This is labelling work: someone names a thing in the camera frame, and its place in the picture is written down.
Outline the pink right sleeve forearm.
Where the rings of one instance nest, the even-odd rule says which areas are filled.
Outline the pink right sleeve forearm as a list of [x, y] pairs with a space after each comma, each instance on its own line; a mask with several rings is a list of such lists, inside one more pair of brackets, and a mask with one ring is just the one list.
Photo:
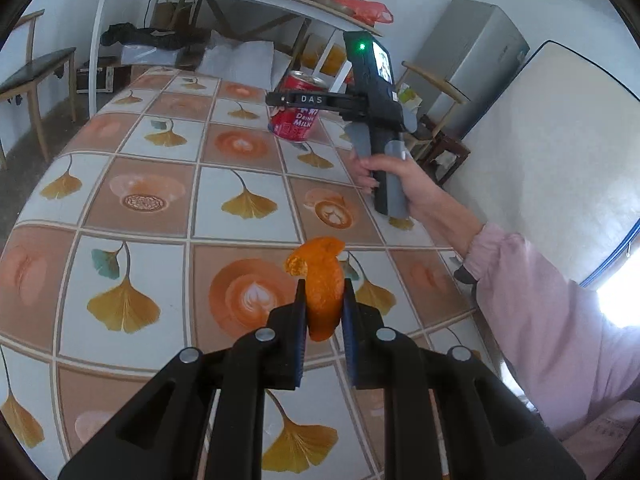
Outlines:
[[639, 475], [639, 331], [619, 328], [592, 290], [564, 278], [520, 234], [482, 223], [437, 185], [412, 210], [463, 258], [516, 380], [589, 479]]

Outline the person's right hand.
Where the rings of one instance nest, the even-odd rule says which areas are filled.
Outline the person's right hand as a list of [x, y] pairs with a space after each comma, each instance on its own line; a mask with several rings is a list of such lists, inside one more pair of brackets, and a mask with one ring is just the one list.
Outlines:
[[387, 177], [398, 177], [408, 202], [409, 212], [414, 218], [436, 218], [446, 210], [449, 203], [447, 194], [410, 156], [396, 158], [388, 155], [372, 155], [360, 158], [355, 151], [352, 151], [348, 166], [354, 173], [358, 186], [369, 194], [380, 187], [373, 177], [375, 171], [384, 172]]

